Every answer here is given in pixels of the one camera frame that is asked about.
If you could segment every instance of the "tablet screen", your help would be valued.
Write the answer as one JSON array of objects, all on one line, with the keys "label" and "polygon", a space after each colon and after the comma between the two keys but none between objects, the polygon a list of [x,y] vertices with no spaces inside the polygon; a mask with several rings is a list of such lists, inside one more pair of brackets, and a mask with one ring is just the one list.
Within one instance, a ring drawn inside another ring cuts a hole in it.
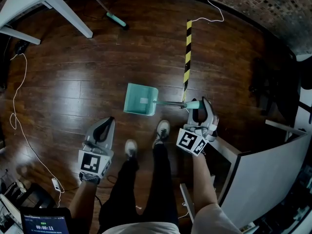
[{"label": "tablet screen", "polygon": [[64,216],[24,215],[26,234],[69,234]]}]

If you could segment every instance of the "dustpan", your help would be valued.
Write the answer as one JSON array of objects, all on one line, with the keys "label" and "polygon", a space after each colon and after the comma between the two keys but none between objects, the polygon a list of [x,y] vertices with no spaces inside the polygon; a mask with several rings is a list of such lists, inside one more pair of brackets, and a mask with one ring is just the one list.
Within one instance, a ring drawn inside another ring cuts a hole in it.
[{"label": "dustpan", "polygon": [[123,111],[126,113],[152,116],[156,110],[158,89],[138,84],[128,83]]},{"label": "dustpan", "polygon": [[155,114],[157,104],[189,109],[198,109],[201,107],[201,102],[198,100],[190,102],[157,101],[157,97],[157,88],[128,83],[123,111],[126,113],[152,116]]}]

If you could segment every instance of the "sneaker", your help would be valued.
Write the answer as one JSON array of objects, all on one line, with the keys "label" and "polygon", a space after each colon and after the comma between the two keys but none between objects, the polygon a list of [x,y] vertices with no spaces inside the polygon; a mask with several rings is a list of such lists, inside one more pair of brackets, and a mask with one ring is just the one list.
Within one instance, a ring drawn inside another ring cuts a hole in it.
[{"label": "sneaker", "polygon": [[17,184],[17,186],[19,187],[19,189],[20,189],[20,191],[21,191],[22,193],[25,193],[25,192],[26,192],[26,189],[25,189],[24,184],[23,184],[22,182],[20,182],[18,179],[16,180],[16,184]]},{"label": "sneaker", "polygon": [[169,137],[170,123],[167,120],[162,120],[157,126],[157,136],[153,143],[153,148],[156,144],[163,144]]},{"label": "sneaker", "polygon": [[125,144],[125,153],[127,159],[137,158],[137,142],[133,139],[128,139]]}]

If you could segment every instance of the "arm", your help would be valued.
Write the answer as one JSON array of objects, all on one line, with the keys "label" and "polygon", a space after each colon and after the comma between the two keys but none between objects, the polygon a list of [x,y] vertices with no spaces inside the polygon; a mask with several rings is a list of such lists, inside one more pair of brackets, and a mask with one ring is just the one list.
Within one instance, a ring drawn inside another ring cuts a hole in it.
[{"label": "arm", "polygon": [[83,219],[88,226],[88,230],[91,227],[94,198],[97,192],[96,184],[83,180],[77,190],[70,206],[69,210],[73,219]]},{"label": "arm", "polygon": [[218,203],[206,159],[202,153],[197,157],[193,156],[193,174],[194,208],[197,213],[207,205]]}]

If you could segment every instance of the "tablet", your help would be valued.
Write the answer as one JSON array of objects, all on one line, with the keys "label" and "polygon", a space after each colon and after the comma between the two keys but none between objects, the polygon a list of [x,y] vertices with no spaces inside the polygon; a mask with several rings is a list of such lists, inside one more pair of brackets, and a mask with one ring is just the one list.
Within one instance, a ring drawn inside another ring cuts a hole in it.
[{"label": "tablet", "polygon": [[69,234],[70,211],[67,208],[21,207],[24,234]]}]

